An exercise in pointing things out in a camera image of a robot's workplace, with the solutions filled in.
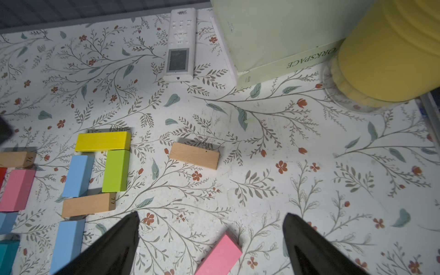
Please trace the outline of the red block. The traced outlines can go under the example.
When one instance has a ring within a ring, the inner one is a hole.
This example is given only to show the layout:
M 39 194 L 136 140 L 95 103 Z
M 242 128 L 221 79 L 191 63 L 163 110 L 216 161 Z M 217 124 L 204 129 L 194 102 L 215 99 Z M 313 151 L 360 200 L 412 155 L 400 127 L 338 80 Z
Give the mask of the red block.
M 0 189 L 2 188 L 3 182 L 5 180 L 5 176 L 7 173 L 7 168 L 1 167 L 0 168 Z

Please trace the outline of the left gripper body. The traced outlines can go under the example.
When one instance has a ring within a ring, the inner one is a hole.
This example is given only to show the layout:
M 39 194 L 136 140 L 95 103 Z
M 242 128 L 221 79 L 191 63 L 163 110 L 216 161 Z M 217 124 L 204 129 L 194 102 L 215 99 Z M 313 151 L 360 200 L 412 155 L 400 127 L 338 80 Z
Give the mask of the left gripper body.
M 5 143 L 14 135 L 13 129 L 2 117 L 0 117 L 0 144 Z

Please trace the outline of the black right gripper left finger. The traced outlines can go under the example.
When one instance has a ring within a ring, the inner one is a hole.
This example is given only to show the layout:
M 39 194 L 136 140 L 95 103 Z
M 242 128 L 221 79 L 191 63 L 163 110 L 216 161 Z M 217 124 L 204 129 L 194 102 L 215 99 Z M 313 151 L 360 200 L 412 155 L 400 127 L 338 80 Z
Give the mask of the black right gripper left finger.
M 138 212 L 126 215 L 57 274 L 129 275 L 139 243 L 139 224 Z

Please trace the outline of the natural wood block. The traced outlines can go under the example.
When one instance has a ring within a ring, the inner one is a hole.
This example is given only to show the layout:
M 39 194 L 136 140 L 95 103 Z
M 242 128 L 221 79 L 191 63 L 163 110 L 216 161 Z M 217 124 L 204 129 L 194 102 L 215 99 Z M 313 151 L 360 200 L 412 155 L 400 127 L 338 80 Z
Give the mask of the natural wood block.
M 61 216 L 71 218 L 113 211 L 116 209 L 115 199 L 116 192 L 66 199 L 63 202 Z
M 216 170 L 220 153 L 182 143 L 173 143 L 169 157 L 173 160 Z

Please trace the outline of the teal block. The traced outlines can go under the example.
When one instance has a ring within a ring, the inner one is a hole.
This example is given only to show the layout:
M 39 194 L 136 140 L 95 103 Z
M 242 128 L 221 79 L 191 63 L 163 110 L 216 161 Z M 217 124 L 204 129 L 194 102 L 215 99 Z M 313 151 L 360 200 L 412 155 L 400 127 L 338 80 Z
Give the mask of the teal block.
M 18 247 L 19 241 L 1 241 L 1 275 L 9 275 L 11 273 Z

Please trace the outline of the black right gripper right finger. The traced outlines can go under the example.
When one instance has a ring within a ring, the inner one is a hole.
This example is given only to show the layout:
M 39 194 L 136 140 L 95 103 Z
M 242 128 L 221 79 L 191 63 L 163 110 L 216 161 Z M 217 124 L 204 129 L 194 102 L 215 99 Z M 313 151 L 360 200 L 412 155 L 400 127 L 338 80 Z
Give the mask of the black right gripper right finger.
M 288 213 L 283 221 L 285 246 L 296 275 L 366 275 L 301 217 Z

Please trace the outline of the numbered wood block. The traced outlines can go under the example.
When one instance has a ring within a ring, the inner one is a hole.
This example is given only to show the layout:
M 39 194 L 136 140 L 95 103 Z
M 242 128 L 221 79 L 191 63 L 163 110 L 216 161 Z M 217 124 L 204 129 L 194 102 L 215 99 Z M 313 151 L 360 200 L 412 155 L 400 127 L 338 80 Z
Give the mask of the numbered wood block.
M 35 152 L 16 151 L 0 153 L 0 168 L 26 168 L 33 166 L 36 159 Z

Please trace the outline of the yellow block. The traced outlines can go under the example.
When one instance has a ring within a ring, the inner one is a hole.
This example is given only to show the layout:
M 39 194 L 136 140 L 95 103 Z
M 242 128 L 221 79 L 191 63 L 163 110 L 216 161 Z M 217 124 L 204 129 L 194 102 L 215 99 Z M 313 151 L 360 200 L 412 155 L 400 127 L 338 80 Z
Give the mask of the yellow block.
M 79 134 L 76 152 L 98 152 L 112 150 L 129 150 L 131 145 L 130 132 L 96 132 Z

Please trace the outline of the light blue block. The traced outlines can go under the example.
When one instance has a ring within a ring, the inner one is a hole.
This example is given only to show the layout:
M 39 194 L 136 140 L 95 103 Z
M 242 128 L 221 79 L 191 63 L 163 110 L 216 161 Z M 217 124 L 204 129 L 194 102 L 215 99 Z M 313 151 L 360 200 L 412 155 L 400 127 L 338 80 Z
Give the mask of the light blue block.
M 11 233 L 18 212 L 0 212 L 0 235 Z
M 93 155 L 74 155 L 72 157 L 62 193 L 63 197 L 77 198 L 87 194 L 94 160 Z
M 59 223 L 50 275 L 54 275 L 81 253 L 85 219 Z

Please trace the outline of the lime green block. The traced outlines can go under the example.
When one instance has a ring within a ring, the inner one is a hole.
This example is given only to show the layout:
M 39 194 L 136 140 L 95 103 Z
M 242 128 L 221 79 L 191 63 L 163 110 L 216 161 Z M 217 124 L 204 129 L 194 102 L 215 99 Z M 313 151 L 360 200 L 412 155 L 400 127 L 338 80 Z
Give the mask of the lime green block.
M 124 192 L 127 190 L 129 168 L 128 150 L 113 150 L 107 152 L 105 164 L 103 193 Z

